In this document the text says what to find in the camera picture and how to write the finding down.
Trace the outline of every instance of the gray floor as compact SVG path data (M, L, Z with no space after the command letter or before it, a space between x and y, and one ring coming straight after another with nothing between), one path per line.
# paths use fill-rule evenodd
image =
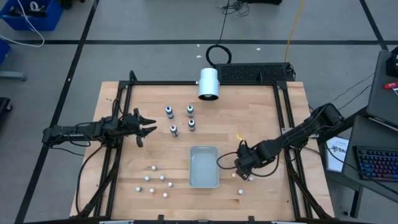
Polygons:
M48 40L78 40L93 1L77 2L65 11L58 27L45 32ZM223 15L217 8L225 0L100 0L88 40L202 40L217 39ZM284 0L280 6L250 5L247 17L228 16L224 39L286 40L299 1ZM367 1L385 40L398 40L395 0ZM16 32L0 22L1 34L12 39L37 39L30 32ZM377 40L357 0L307 0L294 40ZM281 62L285 45L231 44L233 62ZM12 223L41 149L42 130L50 124L69 71L76 45L45 45L40 49L12 45L0 70L18 70L26 82L0 80L0 96L12 99L14 110L0 132L0 223ZM197 80L208 66L208 45L85 45L60 117L59 124L89 121L103 81L127 79L133 69L140 80ZM331 101L374 72L379 45L291 45L289 61L304 82L313 107ZM215 50L215 62L226 55ZM342 106L371 79L335 102ZM369 91L342 110L349 116L367 103ZM65 146L76 152L83 149ZM30 204L26 222L66 218L75 192L81 158L50 151ZM344 220L353 193L328 182L335 214ZM355 221L394 223L398 205L365 190L359 218Z

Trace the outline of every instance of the wooden table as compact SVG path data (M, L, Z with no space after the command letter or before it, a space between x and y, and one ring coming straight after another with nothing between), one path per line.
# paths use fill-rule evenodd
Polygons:
M110 115L117 86L117 82L102 84L95 121ZM298 125L310 115L303 83L288 83L288 87L295 124ZM166 220L247 220L250 215L259 221L294 220L283 153L278 170L267 178L243 181L231 176L234 170L220 170L220 185L216 189L193 189L188 184L189 149L192 145L214 145L219 147L220 154L224 154L237 150L237 134L247 140L249 146L280 135L272 87L220 86L220 98L216 101L199 100L197 94L197 86L133 87L130 111L139 108L145 118L157 121L155 125L158 128L146 137L143 148L136 146L135 136L125 138L112 219L156 220L162 214ZM194 132L188 130L188 105L195 109ZM166 117L166 106L173 108L174 119ZM179 137L172 137L169 131L171 124L177 125ZM93 144L87 148L85 158L98 146ZM314 140L310 140L308 146L318 150ZM83 171L80 207L97 189L104 152L103 149L95 155ZM309 191L325 211L334 216L319 155L306 150L301 155ZM229 156L221 163L233 166L234 159L235 156ZM274 166L272 163L256 172L266 174ZM159 180L160 175L165 175L165 182ZM152 180L146 182L145 176ZM168 187L168 182L173 182L174 186ZM136 192L136 187L141 187L142 192ZM149 192L151 188L155 189L154 194ZM242 195L238 195L239 189L244 191ZM301 193L298 196L302 204ZM106 193L101 214L104 214L107 198ZM300 209L304 216L303 206Z

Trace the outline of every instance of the plastic tray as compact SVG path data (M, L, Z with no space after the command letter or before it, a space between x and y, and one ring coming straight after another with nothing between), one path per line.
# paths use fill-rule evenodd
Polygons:
M219 149L216 146L192 146L190 149L189 185L193 188L213 189L220 183L217 166Z

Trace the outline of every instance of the small bottle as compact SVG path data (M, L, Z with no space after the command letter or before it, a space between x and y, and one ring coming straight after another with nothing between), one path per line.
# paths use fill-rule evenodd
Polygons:
M195 130L195 121L193 119L190 119L188 121L188 128L190 131L194 131Z
M189 105L187 107L187 114L188 114L188 117L193 118L193 106L192 105Z
M166 114L169 119L174 118L173 109L169 106L166 106Z
M175 125L171 125L170 126L170 132L172 133L173 137L177 137L178 136L177 127Z

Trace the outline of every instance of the table leg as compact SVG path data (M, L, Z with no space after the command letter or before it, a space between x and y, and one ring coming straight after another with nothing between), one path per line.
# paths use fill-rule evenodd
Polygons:
M345 212L345 215L348 215L349 217L352 217L352 218L358 218L359 206L361 205L361 199L362 199L362 193L363 193L363 186L360 186L359 190L355 191L354 200L353 200L353 204L351 206L351 210L348 212Z

